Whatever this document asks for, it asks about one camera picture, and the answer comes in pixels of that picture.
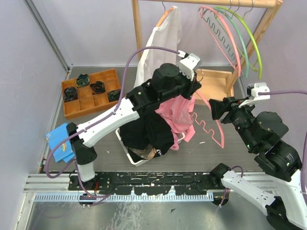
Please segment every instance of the hook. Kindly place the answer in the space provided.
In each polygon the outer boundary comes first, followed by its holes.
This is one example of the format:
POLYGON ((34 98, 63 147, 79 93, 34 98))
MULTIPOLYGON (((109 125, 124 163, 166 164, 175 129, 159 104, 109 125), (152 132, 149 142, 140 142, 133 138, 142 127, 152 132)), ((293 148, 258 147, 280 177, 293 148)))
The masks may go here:
POLYGON ((164 7, 164 12, 166 11, 166 8, 165 8, 165 5, 164 5, 164 2, 162 1, 162 5, 164 7))
POLYGON ((202 79, 203 79, 203 71, 202 71, 202 69, 200 69, 200 68, 198 68, 197 70, 200 70, 200 71, 201 71, 202 78, 201 78, 201 80, 199 80, 199 81, 198 81, 198 82, 201 82, 201 81, 202 81, 202 79))
POLYGON ((241 5, 241 0, 239 0, 239 7, 238 7, 238 9, 236 9, 236 10, 232 13, 231 18, 233 18, 233 17, 234 17, 234 14, 240 9, 240 5, 241 5))
POLYGON ((224 11, 224 14, 223 14, 224 16, 225 16, 226 12, 229 12, 229 11, 230 11, 231 7, 232 7, 232 0, 230 0, 230 7, 228 8, 228 10, 225 10, 225 11, 224 11))
POLYGON ((254 2, 254 0, 252 0, 252 2, 253 2, 252 8, 251 8, 249 11, 246 11, 246 12, 244 13, 243 18, 242 18, 243 20, 244 20, 245 15, 246 15, 248 12, 251 12, 251 11, 253 10, 255 2, 254 2))

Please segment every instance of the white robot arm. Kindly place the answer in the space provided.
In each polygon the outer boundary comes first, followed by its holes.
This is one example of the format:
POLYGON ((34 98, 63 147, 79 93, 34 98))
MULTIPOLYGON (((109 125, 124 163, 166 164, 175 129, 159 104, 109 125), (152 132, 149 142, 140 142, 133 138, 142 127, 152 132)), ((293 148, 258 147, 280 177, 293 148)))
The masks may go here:
POLYGON ((257 154, 255 161, 276 185, 278 195, 253 186, 224 164, 219 164, 210 175, 213 184, 232 189, 255 205, 277 230, 307 230, 307 205, 301 188, 302 162, 297 151, 281 140, 289 130, 281 118, 272 112, 262 112, 254 117, 251 111, 256 102, 269 99, 266 83, 248 86, 248 98, 209 100, 213 119, 224 124, 232 123, 244 141, 248 152, 257 154))
POLYGON ((70 140, 83 182, 95 177, 94 160, 97 154, 93 146, 97 141, 125 123, 153 112, 159 108, 162 102, 179 95, 190 99, 193 93, 201 87, 201 84, 196 80, 195 72, 201 64, 200 58, 182 51, 179 52, 179 56, 183 58, 179 62, 179 67, 170 63, 161 65, 154 71, 152 79, 127 93, 116 112, 113 111, 118 105, 83 124, 70 123, 67 125, 69 136, 85 130, 70 140), (110 114, 112 115, 108 119, 94 125, 110 114))

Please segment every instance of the orange hanger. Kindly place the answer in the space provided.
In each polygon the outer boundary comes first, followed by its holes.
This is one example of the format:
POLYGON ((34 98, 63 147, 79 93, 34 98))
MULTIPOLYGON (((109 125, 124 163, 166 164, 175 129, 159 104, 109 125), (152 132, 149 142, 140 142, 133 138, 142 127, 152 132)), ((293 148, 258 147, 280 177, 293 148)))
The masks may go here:
POLYGON ((159 26, 163 23, 164 19, 168 16, 168 14, 169 14, 173 9, 174 9, 174 7, 171 7, 171 8, 169 8, 168 11, 165 11, 165 12, 164 12, 164 15, 162 16, 162 18, 159 20, 158 24, 157 24, 155 27, 159 27, 159 26))

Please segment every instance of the floor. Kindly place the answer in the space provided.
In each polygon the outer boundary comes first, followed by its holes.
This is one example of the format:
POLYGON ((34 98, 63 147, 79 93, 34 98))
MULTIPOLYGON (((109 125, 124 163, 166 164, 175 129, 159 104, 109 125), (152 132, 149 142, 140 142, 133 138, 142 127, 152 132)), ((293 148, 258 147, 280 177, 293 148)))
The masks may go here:
POLYGON ((27 230, 273 230, 260 210, 231 192, 221 209, 211 202, 35 202, 27 230))
MULTIPOLYGON (((216 70, 228 70, 228 67, 218 68, 216 70)), ((94 73, 110 68, 73 68, 70 78, 77 78, 81 73, 94 73)), ((123 67, 116 68, 119 80, 123 73, 123 67)), ((124 92, 129 92, 134 85, 136 68, 128 69, 127 81, 124 92)), ((241 90, 238 85, 234 88, 235 96, 241 97, 241 90)), ((217 125, 211 119, 211 113, 207 106, 195 105, 195 112, 198 114, 198 120, 206 121, 206 129, 212 128, 216 133, 216 139, 220 140, 220 134, 217 125)), ((86 122, 100 113, 87 115, 77 119, 67 120, 63 115, 63 107, 59 112, 56 127, 64 122, 74 122, 80 124, 86 122)), ((257 163, 254 162, 255 155, 249 154, 238 133, 230 124, 222 125, 225 135, 225 148, 221 149, 212 139, 211 134, 206 134, 202 126, 194 124, 196 130, 195 136, 190 142, 182 142, 178 151, 170 150, 165 156, 155 158, 145 164, 135 167, 132 165, 124 153, 123 148, 112 132, 101 139, 96 145, 95 150, 98 158, 94 161, 96 171, 210 171, 219 163, 225 163, 232 167, 240 165, 245 171, 261 171, 257 163)), ((63 168, 64 162, 55 163, 54 159, 50 162, 51 171, 59 171, 63 168)))

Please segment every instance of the wooden tray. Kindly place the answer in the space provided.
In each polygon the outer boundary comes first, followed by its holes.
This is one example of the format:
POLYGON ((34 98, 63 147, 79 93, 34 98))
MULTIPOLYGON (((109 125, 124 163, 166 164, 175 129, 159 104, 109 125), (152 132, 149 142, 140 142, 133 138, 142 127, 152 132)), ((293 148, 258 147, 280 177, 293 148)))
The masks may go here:
MULTIPOLYGON (((200 81, 202 78, 202 73, 197 70, 197 80, 200 81)), ((231 78, 232 72, 227 71, 217 71, 202 69, 203 79, 201 80, 201 88, 198 92, 207 99, 222 100, 224 97, 233 97, 234 89, 230 90, 230 93, 226 93, 227 81, 231 78)), ((205 104, 203 100, 195 93, 196 104, 205 104)))
POLYGON ((92 114, 106 110, 116 105, 118 101, 109 102, 107 93, 120 89, 120 83, 115 69, 110 69, 98 73, 90 74, 90 84, 96 81, 102 81, 106 92, 93 95, 90 85, 77 88, 76 79, 70 79, 62 82, 62 95, 68 87, 75 87, 78 93, 78 99, 71 102, 63 102, 64 116, 67 119, 73 119, 80 116, 92 114))

